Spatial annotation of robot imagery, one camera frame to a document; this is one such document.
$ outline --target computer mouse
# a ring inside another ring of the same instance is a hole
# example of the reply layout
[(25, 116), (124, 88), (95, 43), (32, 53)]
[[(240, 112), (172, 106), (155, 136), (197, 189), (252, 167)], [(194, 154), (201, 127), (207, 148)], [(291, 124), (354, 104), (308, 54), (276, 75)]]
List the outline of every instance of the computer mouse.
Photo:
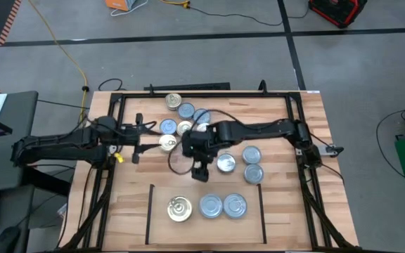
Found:
[(12, 253), (20, 237), (20, 229), (17, 226), (8, 227), (0, 235), (0, 253)]

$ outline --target tin can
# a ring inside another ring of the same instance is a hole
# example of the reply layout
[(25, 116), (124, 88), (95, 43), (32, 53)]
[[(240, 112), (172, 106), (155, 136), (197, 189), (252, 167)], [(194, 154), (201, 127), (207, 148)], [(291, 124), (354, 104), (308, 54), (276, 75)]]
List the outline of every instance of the tin can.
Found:
[(230, 173), (236, 168), (236, 160), (230, 154), (223, 154), (218, 157), (217, 167), (223, 173)]
[(246, 214), (247, 209), (245, 198), (238, 193), (230, 194), (224, 199), (223, 210), (229, 218), (239, 219)]
[(196, 131), (206, 131), (209, 123), (202, 123), (196, 127)]
[(165, 152), (170, 152), (177, 144), (176, 137), (170, 134), (164, 134), (159, 139), (160, 149)]
[(177, 93), (170, 93), (165, 96), (165, 103), (168, 110), (176, 110), (182, 103), (182, 97)]
[(217, 218), (223, 211), (223, 202), (215, 194), (207, 194), (200, 199), (200, 213), (209, 219)]
[(192, 206), (183, 196), (173, 197), (167, 206), (168, 216), (175, 222), (184, 222), (190, 218)]
[(195, 107), (190, 103), (182, 103), (177, 108), (177, 113), (181, 119), (191, 119), (193, 113), (195, 113)]
[(248, 146), (243, 150), (242, 158), (246, 164), (256, 164), (260, 162), (262, 154), (256, 146)]
[(243, 176), (248, 183), (256, 185), (264, 179), (264, 170), (257, 164), (250, 164), (246, 166)]
[(193, 121), (198, 120), (196, 123), (210, 123), (210, 112), (206, 109), (197, 109), (193, 114)]
[(160, 123), (160, 130), (162, 134), (174, 134), (176, 133), (177, 123), (173, 119), (164, 119)]
[(184, 120), (183, 122), (179, 123), (179, 125), (177, 125), (177, 134), (179, 136), (182, 136), (182, 134), (191, 129), (191, 123)]

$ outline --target yellow cable tie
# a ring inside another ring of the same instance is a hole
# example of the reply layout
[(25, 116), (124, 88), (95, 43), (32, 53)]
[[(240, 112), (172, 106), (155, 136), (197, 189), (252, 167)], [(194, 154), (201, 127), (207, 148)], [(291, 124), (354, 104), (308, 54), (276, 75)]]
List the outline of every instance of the yellow cable tie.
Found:
[(118, 152), (116, 152), (115, 154), (113, 154), (115, 156), (115, 158), (117, 158), (119, 163), (124, 162), (124, 158), (123, 156), (121, 156)]

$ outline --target red device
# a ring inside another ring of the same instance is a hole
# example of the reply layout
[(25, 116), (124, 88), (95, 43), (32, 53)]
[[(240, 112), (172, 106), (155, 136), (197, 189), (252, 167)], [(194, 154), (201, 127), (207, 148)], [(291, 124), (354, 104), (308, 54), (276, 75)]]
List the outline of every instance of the red device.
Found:
[(346, 28), (364, 9), (367, 0), (309, 0), (309, 8), (339, 28)]

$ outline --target gold can lid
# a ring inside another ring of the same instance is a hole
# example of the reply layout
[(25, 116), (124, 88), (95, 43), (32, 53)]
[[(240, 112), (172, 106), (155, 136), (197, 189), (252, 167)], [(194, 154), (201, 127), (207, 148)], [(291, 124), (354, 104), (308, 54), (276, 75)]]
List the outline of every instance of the gold can lid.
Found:
[(190, 201), (183, 196), (173, 197), (168, 202), (168, 216), (170, 219), (176, 222), (186, 221), (192, 212), (192, 206)]
[(171, 151), (177, 144), (176, 137), (171, 134), (164, 134), (159, 139), (160, 148), (164, 151)]
[(182, 134), (183, 134), (185, 131), (190, 130), (190, 129), (191, 129), (191, 123), (188, 122), (188, 121), (186, 121), (186, 120), (184, 120), (183, 122), (181, 122), (181, 123), (179, 123), (179, 124), (177, 125), (177, 130), (176, 130), (176, 132), (177, 132), (177, 134), (178, 134), (179, 136), (182, 136)]
[(181, 105), (182, 97), (177, 93), (170, 93), (165, 96), (165, 103), (168, 108), (177, 108)]

